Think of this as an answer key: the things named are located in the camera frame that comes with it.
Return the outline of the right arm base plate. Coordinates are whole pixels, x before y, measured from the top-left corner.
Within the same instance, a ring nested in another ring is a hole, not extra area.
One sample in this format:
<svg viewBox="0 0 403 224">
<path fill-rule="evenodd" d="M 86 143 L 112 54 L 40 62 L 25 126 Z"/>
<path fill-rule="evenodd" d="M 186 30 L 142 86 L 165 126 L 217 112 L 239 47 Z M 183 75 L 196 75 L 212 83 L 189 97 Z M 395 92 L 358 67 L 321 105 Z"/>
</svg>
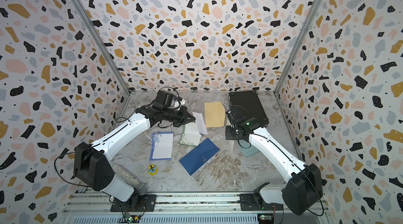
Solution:
<svg viewBox="0 0 403 224">
<path fill-rule="evenodd" d="M 268 204 L 257 194 L 240 194 L 240 208 L 242 211 L 275 211 L 283 210 L 281 204 Z"/>
</svg>

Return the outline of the yellow envelope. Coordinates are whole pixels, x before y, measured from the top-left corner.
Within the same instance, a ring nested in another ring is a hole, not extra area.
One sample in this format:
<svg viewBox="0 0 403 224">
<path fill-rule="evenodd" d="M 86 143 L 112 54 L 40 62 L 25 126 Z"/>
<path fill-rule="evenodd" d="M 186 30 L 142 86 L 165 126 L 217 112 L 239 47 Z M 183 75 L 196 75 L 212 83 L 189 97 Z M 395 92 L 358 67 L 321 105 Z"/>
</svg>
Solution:
<svg viewBox="0 0 403 224">
<path fill-rule="evenodd" d="M 225 124 L 225 108 L 221 102 L 206 102 L 205 125 L 207 128 L 223 127 Z"/>
</svg>

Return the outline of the white letter paper blue border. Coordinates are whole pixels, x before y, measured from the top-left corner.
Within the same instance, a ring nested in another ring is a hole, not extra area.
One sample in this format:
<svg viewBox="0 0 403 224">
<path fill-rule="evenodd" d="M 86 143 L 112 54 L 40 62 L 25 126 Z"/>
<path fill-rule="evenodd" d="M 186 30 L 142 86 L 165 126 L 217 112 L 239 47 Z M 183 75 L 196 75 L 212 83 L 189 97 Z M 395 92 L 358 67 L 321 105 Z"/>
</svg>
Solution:
<svg viewBox="0 0 403 224">
<path fill-rule="evenodd" d="M 150 161 L 172 159 L 173 136 L 173 132 L 153 133 Z"/>
</svg>

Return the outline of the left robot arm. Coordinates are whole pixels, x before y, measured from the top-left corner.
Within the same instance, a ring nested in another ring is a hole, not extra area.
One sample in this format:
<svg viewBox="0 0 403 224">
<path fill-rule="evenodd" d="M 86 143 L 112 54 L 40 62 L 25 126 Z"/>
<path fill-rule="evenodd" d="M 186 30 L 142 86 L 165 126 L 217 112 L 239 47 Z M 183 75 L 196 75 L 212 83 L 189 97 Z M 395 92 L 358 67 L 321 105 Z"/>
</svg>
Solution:
<svg viewBox="0 0 403 224">
<path fill-rule="evenodd" d="M 129 202 L 135 189 L 114 172 L 110 162 L 122 148 L 156 123 L 168 121 L 180 127 L 195 122 L 185 103 L 180 96 L 159 90 L 150 104 L 137 108 L 115 130 L 91 144 L 81 143 L 75 148 L 74 176 L 95 191 Z"/>
</svg>

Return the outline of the light teal envelope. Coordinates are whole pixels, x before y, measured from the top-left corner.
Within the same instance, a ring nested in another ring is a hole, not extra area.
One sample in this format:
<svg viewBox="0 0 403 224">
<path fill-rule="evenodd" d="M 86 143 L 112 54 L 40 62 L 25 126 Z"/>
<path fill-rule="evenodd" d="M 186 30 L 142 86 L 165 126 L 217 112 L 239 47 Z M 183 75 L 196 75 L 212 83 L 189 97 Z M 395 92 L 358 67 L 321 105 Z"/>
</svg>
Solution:
<svg viewBox="0 0 403 224">
<path fill-rule="evenodd" d="M 240 150 L 244 157 L 249 157 L 249 156 L 255 155 L 260 152 L 254 146 L 244 147 L 244 146 L 240 145 L 239 147 L 240 147 Z"/>
</svg>

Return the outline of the white letter paper green border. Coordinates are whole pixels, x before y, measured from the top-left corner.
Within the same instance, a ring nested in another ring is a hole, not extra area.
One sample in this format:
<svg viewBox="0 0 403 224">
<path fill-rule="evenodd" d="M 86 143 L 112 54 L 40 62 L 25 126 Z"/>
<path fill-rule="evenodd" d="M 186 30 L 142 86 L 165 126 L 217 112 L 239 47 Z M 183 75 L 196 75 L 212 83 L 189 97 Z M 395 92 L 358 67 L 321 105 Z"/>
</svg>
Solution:
<svg viewBox="0 0 403 224">
<path fill-rule="evenodd" d="M 198 146 L 201 135 L 195 122 L 184 125 L 179 144 L 188 146 Z"/>
</svg>

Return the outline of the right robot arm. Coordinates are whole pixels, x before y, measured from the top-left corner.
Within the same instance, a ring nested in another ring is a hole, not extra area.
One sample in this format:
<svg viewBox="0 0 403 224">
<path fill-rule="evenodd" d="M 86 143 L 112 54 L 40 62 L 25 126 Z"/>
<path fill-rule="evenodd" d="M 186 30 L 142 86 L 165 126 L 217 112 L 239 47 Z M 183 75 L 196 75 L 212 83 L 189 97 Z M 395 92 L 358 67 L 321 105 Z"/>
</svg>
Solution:
<svg viewBox="0 0 403 224">
<path fill-rule="evenodd" d="M 226 126 L 227 140 L 245 140 L 258 149 L 278 170 L 284 183 L 266 183 L 254 191 L 256 204 L 286 205 L 295 215 L 301 216 L 323 197 L 321 170 L 291 154 L 254 118 L 240 125 Z"/>
</svg>

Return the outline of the cream envelope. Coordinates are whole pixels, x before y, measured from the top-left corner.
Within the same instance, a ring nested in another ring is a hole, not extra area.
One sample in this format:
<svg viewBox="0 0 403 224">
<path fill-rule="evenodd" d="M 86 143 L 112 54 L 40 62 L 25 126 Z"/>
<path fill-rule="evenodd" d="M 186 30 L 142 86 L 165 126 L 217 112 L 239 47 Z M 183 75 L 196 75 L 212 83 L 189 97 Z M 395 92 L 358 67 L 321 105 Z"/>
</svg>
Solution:
<svg viewBox="0 0 403 224">
<path fill-rule="evenodd" d="M 226 126 L 231 126 L 229 119 L 227 118 Z M 226 140 L 227 142 L 227 151 L 230 155 L 233 155 L 233 148 L 234 148 L 234 141 L 233 140 Z"/>
</svg>

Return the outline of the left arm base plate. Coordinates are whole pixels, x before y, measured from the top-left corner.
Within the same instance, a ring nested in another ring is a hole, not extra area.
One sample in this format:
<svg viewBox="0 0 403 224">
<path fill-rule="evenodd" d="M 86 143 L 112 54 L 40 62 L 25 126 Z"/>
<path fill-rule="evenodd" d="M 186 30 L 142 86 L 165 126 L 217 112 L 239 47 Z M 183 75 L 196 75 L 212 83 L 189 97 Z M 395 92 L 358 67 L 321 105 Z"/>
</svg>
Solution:
<svg viewBox="0 0 403 224">
<path fill-rule="evenodd" d="M 153 212 L 155 208 L 157 195 L 134 194 L 127 202 L 122 202 L 115 198 L 110 208 L 111 212 Z"/>
</svg>

